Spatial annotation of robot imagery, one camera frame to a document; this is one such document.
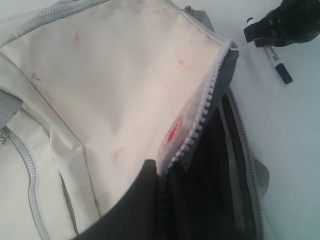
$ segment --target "marker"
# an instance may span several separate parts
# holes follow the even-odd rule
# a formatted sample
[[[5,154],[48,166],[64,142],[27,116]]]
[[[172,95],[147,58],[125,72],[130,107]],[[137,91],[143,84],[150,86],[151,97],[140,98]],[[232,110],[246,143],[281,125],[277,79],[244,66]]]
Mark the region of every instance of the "marker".
[[[255,23],[255,20],[253,17],[248,18],[246,21],[247,25],[251,25]],[[289,84],[293,82],[292,77],[290,76],[290,73],[286,69],[284,63],[280,60],[278,54],[276,53],[275,49],[272,46],[264,46],[263,47],[265,53],[270,59],[270,62],[274,66],[275,70],[278,72],[280,78],[284,82],[284,84]]]

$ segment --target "bag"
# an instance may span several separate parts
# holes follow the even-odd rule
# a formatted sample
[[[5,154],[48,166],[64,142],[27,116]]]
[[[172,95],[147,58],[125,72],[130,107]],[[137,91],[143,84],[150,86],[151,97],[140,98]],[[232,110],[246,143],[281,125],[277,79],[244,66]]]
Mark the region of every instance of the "bag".
[[[231,46],[165,0],[58,3],[18,27],[0,48],[0,238],[72,239],[119,203],[145,159],[160,184],[178,161],[197,175],[204,144],[226,183],[222,211],[262,239]]]

